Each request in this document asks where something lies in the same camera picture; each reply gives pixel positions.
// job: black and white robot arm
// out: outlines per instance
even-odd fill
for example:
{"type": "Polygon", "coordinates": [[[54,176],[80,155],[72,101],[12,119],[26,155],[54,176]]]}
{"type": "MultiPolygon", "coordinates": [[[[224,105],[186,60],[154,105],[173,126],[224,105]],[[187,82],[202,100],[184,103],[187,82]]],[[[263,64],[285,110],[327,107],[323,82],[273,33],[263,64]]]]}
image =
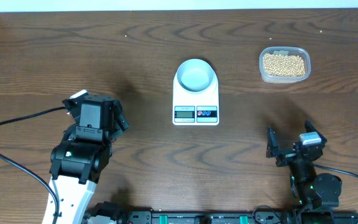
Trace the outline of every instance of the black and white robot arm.
{"type": "MultiPolygon", "coordinates": [[[[49,186],[57,196],[57,223],[81,223],[94,194],[101,171],[109,163],[114,142],[129,125],[122,106],[110,96],[89,95],[81,90],[63,100],[75,120],[63,134],[61,143],[51,153],[52,177],[49,186]]],[[[53,222],[55,201],[48,196],[42,223],[53,222]]]]}

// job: wooden table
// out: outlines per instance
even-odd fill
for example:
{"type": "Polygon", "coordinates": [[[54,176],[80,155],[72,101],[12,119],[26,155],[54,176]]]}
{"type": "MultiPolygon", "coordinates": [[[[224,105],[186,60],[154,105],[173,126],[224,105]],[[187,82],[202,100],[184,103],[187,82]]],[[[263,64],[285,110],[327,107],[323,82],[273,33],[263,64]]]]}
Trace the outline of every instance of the wooden table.
{"type": "MultiPolygon", "coordinates": [[[[120,99],[130,131],[114,144],[90,206],[252,210],[298,203],[287,167],[265,158],[273,125],[291,147],[312,120],[328,139],[319,164],[358,174],[358,9],[0,13],[0,121],[60,106],[72,93],[120,99]],[[259,54],[306,49],[301,83],[264,83],[259,54]],[[189,58],[219,78],[216,127],[172,124],[172,80],[189,58]]],[[[0,152],[49,179],[50,153],[73,120],[63,111],[0,127],[0,152]]],[[[358,179],[341,210],[358,211],[358,179]]],[[[47,192],[0,160],[0,223],[40,223],[47,192]]]]}

